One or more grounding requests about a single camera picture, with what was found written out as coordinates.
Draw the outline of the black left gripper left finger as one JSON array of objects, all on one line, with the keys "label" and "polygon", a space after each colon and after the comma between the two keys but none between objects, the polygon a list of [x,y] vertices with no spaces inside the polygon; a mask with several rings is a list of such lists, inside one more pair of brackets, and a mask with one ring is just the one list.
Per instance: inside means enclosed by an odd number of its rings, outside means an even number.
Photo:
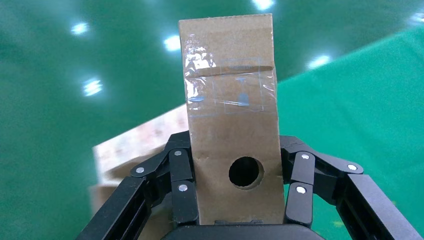
[{"label": "black left gripper left finger", "polygon": [[152,208],[171,193],[177,226],[199,222],[188,131],[172,134],[164,150],[136,165],[77,236],[78,240],[136,240]]}]

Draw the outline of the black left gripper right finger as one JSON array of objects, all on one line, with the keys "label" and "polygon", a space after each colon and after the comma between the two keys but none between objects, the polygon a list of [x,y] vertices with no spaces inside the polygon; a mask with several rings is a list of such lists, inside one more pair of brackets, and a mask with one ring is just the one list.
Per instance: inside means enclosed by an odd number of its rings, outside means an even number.
[{"label": "black left gripper right finger", "polygon": [[421,240],[422,236],[357,163],[279,137],[283,182],[289,185],[283,222],[310,228],[313,196],[335,206],[353,240]]}]

